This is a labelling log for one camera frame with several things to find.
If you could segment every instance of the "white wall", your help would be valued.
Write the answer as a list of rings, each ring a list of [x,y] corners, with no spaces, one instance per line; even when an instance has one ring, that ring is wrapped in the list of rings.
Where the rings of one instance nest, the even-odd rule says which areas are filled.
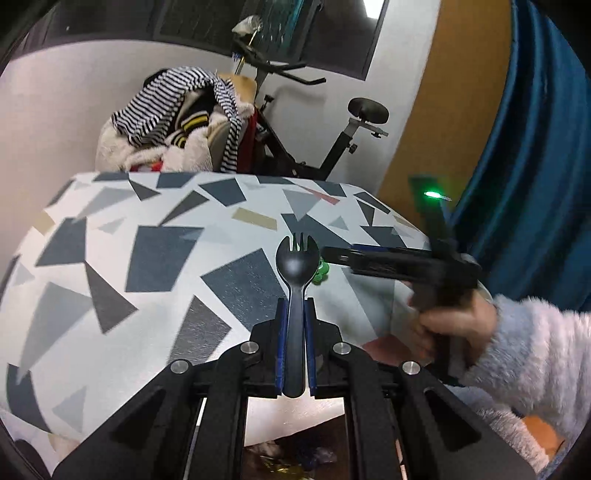
[[[262,94],[277,100],[269,118],[290,153],[319,166],[346,126],[347,104],[366,96],[390,110],[377,140],[359,131],[331,180],[376,192],[410,114],[435,29],[440,0],[390,0],[366,81],[305,69],[327,83],[302,87],[270,76]],[[195,65],[227,72],[214,53],[140,41],[94,41],[39,51],[12,61],[0,77],[0,272],[35,216],[74,173],[93,169],[96,142],[111,113],[163,67]]]

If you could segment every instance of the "blue gripper pad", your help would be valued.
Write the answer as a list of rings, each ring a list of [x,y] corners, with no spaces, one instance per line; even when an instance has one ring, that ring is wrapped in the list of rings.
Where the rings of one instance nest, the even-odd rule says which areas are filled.
[[[279,340],[277,342],[277,361],[275,363],[275,388],[277,393],[283,391],[285,381],[285,346],[287,344],[287,309],[289,300],[284,299],[281,317],[276,319],[280,322]],[[316,393],[316,362],[314,357],[314,334],[311,320],[315,315],[310,311],[313,308],[312,303],[304,301],[304,338],[306,339],[306,362],[308,370],[308,386],[310,394]]]
[[[360,252],[387,252],[388,249],[385,247],[380,247],[379,245],[361,245],[361,244],[354,244],[351,245],[353,250],[359,250]]]

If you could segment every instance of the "striped scarf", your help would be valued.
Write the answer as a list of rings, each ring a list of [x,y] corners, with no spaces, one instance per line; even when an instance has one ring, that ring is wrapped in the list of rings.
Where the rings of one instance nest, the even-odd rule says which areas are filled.
[[[231,80],[224,81],[196,67],[170,69],[144,87],[123,110],[113,113],[111,120],[134,147],[164,145],[185,93],[208,85],[213,86],[216,100],[230,122],[220,170],[236,172],[242,120],[236,111],[236,93]]]

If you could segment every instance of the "patterned tablecloth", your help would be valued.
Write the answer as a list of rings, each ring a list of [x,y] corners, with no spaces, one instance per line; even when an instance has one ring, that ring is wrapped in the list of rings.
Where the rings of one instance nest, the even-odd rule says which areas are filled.
[[[321,247],[426,245],[404,218],[346,184],[215,173],[76,176],[36,219],[0,286],[0,408],[82,440],[172,359],[215,359],[271,318],[286,294],[275,252],[294,231]],[[318,318],[361,345],[405,313],[405,289],[332,265],[307,295]],[[249,406],[247,441],[342,412],[337,400],[266,402]]]

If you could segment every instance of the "human hand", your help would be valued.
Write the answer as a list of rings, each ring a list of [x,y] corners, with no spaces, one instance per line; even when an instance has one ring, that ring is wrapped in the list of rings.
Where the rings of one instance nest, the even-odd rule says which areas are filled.
[[[415,352],[422,360],[433,358],[434,333],[459,336],[467,340],[467,360],[475,364],[491,341],[497,322],[495,306],[474,290],[467,308],[438,307],[417,315],[411,332]]]

